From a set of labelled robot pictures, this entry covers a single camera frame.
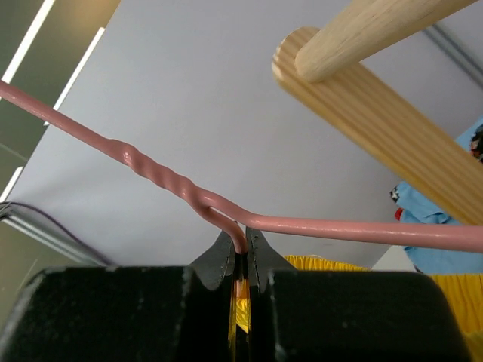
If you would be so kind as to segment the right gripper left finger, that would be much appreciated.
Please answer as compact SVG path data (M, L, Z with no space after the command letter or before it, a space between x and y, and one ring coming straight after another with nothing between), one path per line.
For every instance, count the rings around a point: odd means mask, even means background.
M221 233L186 266L47 268L1 333L3 361L233 361L237 256Z

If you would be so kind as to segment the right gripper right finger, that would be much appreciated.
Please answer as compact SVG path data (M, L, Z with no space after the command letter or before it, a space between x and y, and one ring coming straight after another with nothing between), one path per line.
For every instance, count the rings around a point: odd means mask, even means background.
M405 271L300 271L247 229L252 361L469 361L448 301Z

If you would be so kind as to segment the light blue shorts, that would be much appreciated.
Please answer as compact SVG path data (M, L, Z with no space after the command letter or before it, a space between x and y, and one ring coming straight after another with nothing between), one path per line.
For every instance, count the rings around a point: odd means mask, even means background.
M456 138L456 143L473 158L482 161L482 120ZM406 182L390 192L398 207L396 219L403 223L457 225L458 221ZM481 274L482 255L453 250L405 247L414 267L425 274Z

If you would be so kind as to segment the yellow shorts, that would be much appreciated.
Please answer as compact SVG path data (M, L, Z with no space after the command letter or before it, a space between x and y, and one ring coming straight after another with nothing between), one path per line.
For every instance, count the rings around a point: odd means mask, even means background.
M285 259L301 271L363 271L363 267L319 256L288 255ZM482 275L431 275L440 287L465 337L474 361L482 360Z

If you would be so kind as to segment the pink hanger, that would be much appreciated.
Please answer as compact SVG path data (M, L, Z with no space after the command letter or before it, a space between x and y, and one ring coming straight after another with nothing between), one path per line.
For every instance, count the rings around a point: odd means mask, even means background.
M182 198L201 218L226 232L240 254L248 251L248 243L241 229L243 225L286 235L466 252L482 250L480 226L350 222L252 213L221 195L198 187L190 179L158 164L134 146L105 138L5 82L1 83L1 97Z

